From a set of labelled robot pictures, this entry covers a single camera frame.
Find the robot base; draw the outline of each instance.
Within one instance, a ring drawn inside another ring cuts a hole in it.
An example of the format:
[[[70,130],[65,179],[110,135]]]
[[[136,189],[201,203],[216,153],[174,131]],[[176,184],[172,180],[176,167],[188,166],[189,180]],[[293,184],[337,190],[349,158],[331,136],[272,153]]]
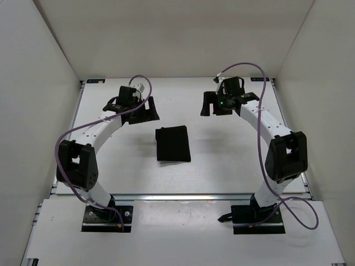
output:
[[[124,223],[124,231],[119,223],[119,218],[116,216],[111,221],[102,221],[92,210],[92,206],[86,206],[82,232],[112,232],[112,233],[130,233],[133,215],[133,206],[115,206],[121,215]]]
[[[283,226],[280,209],[263,224],[253,227],[237,227],[239,224],[257,223],[264,220],[269,215],[268,213],[260,214],[255,218],[254,212],[250,205],[233,205],[232,221],[234,234],[285,234],[285,227]]]

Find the cable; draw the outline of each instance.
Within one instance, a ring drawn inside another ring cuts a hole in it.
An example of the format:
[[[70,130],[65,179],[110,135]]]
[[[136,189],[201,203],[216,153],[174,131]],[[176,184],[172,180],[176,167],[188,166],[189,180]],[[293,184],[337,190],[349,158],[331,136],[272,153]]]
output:
[[[267,188],[270,190],[270,192],[275,195],[279,200],[280,200],[280,203],[277,204],[274,208],[274,210],[271,212],[271,214],[266,218],[264,219],[263,221],[261,222],[257,222],[257,223],[249,223],[249,224],[242,224],[242,225],[238,225],[238,226],[235,226],[235,227],[252,227],[252,226],[256,226],[256,225],[259,225],[259,224],[262,224],[264,222],[266,222],[276,211],[277,211],[277,208],[280,206],[280,205],[284,205],[287,210],[290,212],[290,214],[292,214],[292,216],[305,228],[309,229],[309,230],[315,230],[318,228],[319,226],[319,217],[318,217],[318,214],[316,212],[316,210],[314,209],[314,207],[308,202],[306,201],[305,199],[303,198],[300,198],[300,197],[287,197],[285,199],[281,198],[280,195],[278,195],[274,190],[272,190],[270,184],[268,183],[267,181],[267,177],[266,177],[266,173],[265,173],[265,169],[264,169],[264,166],[263,166],[263,162],[262,162],[262,155],[261,155],[261,103],[262,103],[262,99],[264,97],[264,94],[265,94],[265,90],[266,90],[266,76],[265,76],[265,72],[264,70],[258,66],[257,64],[254,64],[254,63],[248,63],[248,62],[242,62],[242,63],[237,63],[237,64],[233,64],[233,65],[230,65],[228,66],[226,69],[224,69],[221,73],[217,74],[217,78],[222,74],[224,73],[225,71],[233,68],[233,67],[236,67],[237,65],[252,65],[253,67],[256,67],[257,69],[260,70],[261,74],[262,74],[262,78],[263,78],[263,87],[262,87],[262,92],[261,92],[261,95],[260,95],[260,100],[259,100],[259,106],[258,106],[258,116],[257,116],[257,152],[258,152],[258,156],[259,156],[259,163],[260,163],[260,167],[261,167],[261,172],[262,172],[262,177],[266,183],[266,186]],[[313,211],[313,213],[315,214],[315,217],[316,217],[316,225],[314,227],[309,227],[307,225],[305,225],[298,217],[297,215],[292,211],[292,209],[290,209],[290,207],[286,204],[286,201],[288,200],[301,200],[303,202],[305,202],[310,208],[311,210]]]
[[[127,110],[127,111],[123,111],[123,112],[120,112],[118,114],[114,114],[112,116],[108,116],[108,117],[105,117],[103,119],[100,119],[100,120],[97,120],[97,121],[94,121],[94,122],[90,122],[90,123],[87,123],[85,125],[82,125],[82,126],[78,126],[78,127],[75,127],[73,129],[70,129],[66,132],[64,132],[63,134],[61,134],[61,136],[58,138],[57,142],[55,143],[55,152],[54,152],[54,156],[55,156],[55,160],[57,162],[57,165],[58,165],[58,169],[59,169],[59,172],[62,174],[64,180],[66,181],[66,183],[68,184],[68,186],[70,187],[70,189],[73,191],[73,193],[76,195],[76,197],[81,201],[81,202],[84,202],[84,203],[88,203],[88,202],[91,202],[92,204],[94,204],[95,206],[99,207],[99,208],[102,208],[102,209],[108,209],[110,211],[114,211],[118,217],[119,217],[119,220],[120,220],[120,224],[122,225],[122,231],[124,230],[124,225],[123,225],[123,220],[122,220],[122,216],[121,214],[119,213],[119,211],[115,208],[111,208],[111,207],[106,207],[106,206],[103,206],[101,204],[98,204],[97,202],[93,201],[91,198],[88,198],[88,199],[84,199],[81,197],[81,195],[79,194],[79,192],[75,189],[75,187],[73,186],[73,184],[71,183],[71,181],[69,180],[67,174],[65,173],[64,171],[64,168],[59,160],[59,144],[61,143],[61,141],[70,133],[74,132],[74,131],[77,131],[79,129],[83,129],[85,127],[89,127],[89,126],[93,126],[93,125],[97,125],[97,124],[100,124],[100,123],[103,123],[104,121],[107,121],[107,120],[111,120],[111,119],[114,119],[114,118],[117,118],[118,116],[121,116],[121,115],[125,115],[125,114],[129,114],[131,112],[134,112],[134,111],[137,111],[139,108],[141,108],[142,106],[144,106],[144,104],[148,101],[150,95],[151,95],[151,91],[153,89],[152,85],[151,85],[151,82],[148,78],[146,78],[145,76],[142,76],[142,75],[136,75],[134,76],[133,78],[131,78],[129,80],[129,85],[131,84],[131,82],[135,79],[135,78],[143,78],[145,79],[148,84],[149,84],[149,93],[148,93],[148,96],[145,98],[145,100],[140,104],[138,105],[137,107],[131,109],[131,110]]]

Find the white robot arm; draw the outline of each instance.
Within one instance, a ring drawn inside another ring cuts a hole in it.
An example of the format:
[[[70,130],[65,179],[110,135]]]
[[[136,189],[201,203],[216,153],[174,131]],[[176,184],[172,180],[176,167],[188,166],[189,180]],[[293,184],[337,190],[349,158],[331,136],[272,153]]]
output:
[[[119,96],[113,97],[103,108],[99,120],[103,123],[88,127],[80,137],[68,141],[63,140],[59,145],[59,159],[75,190],[84,198],[90,199],[88,204],[94,207],[96,215],[105,219],[109,217],[109,211],[96,205],[104,207],[115,206],[114,198],[98,182],[98,167],[96,154],[106,140],[111,137],[125,122],[137,124],[152,120],[159,120],[156,113],[154,99],[148,98],[149,109],[143,105],[140,109],[130,114],[122,115],[114,119],[106,118],[131,110],[143,102],[143,84],[135,86],[121,86]],[[57,168],[57,179],[68,186],[61,172]]]
[[[230,115],[235,111],[257,130],[259,98],[254,93],[245,93],[244,80],[237,76],[215,81],[217,90],[204,93],[201,116],[209,116],[210,104],[213,104],[213,114]],[[252,195],[250,206],[256,218],[261,213],[271,212],[277,203],[275,194],[281,195],[285,187],[308,167],[307,140],[302,132],[293,132],[283,126],[263,106],[260,128],[261,137],[269,148],[265,160],[267,183],[274,193],[264,181]]]

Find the white surface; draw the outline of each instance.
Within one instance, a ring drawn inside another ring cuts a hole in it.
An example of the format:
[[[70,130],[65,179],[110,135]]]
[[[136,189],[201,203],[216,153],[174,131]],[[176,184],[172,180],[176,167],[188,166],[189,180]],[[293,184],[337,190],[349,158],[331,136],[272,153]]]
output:
[[[160,121],[125,124],[97,154],[99,181],[109,193],[254,193],[262,184],[256,130],[237,114],[201,117],[203,94],[214,91],[212,78],[151,80]],[[107,101],[128,79],[86,84],[75,126],[97,119]],[[261,94],[262,82],[245,78],[246,91]],[[263,105],[282,121],[271,83]],[[155,129],[186,125],[191,163],[162,164],[156,160]],[[72,134],[76,138],[84,130]],[[267,146],[262,142],[264,158]],[[304,192],[301,178],[286,192]],[[62,183],[57,194],[72,193]]]
[[[319,228],[308,231],[281,208],[286,234],[233,235],[231,223],[217,219],[230,202],[134,203],[132,232],[83,233],[84,204],[77,199],[44,201],[27,258],[38,266],[314,266],[342,263],[322,202],[312,202]],[[315,218],[302,202],[290,207],[309,225]]]
[[[87,79],[213,76],[242,61],[274,78],[313,1],[35,2],[76,74]],[[244,67],[238,74],[259,73]]]
[[[355,1],[316,1],[277,77],[290,125],[308,138],[311,190],[355,265]]]
[[[1,3],[0,38],[0,265],[18,266],[80,84],[32,1]]]

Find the black fabric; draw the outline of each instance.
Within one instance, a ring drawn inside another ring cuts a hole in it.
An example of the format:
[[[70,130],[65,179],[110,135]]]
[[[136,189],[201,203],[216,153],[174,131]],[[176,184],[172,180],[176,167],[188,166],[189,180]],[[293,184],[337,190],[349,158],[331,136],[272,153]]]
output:
[[[156,129],[155,139],[158,161],[191,162],[186,126]]]

